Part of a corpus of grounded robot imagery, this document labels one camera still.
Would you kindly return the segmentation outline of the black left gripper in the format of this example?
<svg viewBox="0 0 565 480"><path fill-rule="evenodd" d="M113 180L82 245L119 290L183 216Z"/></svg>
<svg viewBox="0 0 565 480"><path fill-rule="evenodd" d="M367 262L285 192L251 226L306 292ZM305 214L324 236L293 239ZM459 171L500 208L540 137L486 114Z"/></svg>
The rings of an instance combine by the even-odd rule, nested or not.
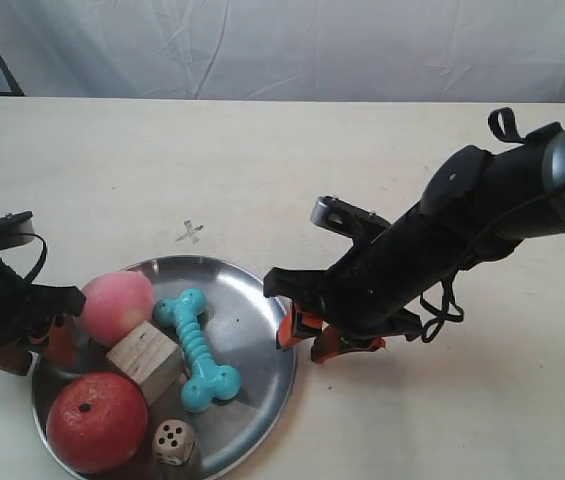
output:
<svg viewBox="0 0 565 480"><path fill-rule="evenodd" d="M0 252L32 241L36 235L30 211L0 218ZM46 257L32 272L18 275L0 257L0 370L27 375L37 353L61 367L73 367L78 348L72 320L86 298L75 286L47 286L34 282Z"/></svg>

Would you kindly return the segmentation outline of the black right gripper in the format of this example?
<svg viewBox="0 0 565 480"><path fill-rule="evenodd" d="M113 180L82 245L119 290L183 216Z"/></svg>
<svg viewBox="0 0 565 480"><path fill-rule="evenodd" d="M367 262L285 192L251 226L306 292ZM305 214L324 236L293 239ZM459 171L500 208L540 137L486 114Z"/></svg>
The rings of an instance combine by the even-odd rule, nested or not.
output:
<svg viewBox="0 0 565 480"><path fill-rule="evenodd" d="M276 348L287 351L316 337L311 361L322 364L348 353L385 349L382 337L417 338L423 327L405 307L451 271L462 242L421 215L417 205L390 223L321 196L311 221L353 245L325 270L274 267L265 275L264 295L292 302L277 330ZM323 324L328 327L322 331Z"/></svg>

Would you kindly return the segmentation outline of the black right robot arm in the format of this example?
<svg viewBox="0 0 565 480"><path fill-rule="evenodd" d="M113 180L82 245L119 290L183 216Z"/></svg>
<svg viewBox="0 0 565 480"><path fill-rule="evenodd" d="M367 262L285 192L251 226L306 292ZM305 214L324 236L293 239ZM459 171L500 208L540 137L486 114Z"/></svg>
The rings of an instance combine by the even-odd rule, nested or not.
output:
<svg viewBox="0 0 565 480"><path fill-rule="evenodd" d="M521 135L508 107L491 112L488 125L507 150L460 149L394 222L333 196L317 199L313 224L352 245L325 270L267 273L264 295L291 303L278 349L308 339L321 363L376 351L389 337L430 342L464 318L453 292L459 272L502 260L526 239L565 233L565 127Z"/></svg>

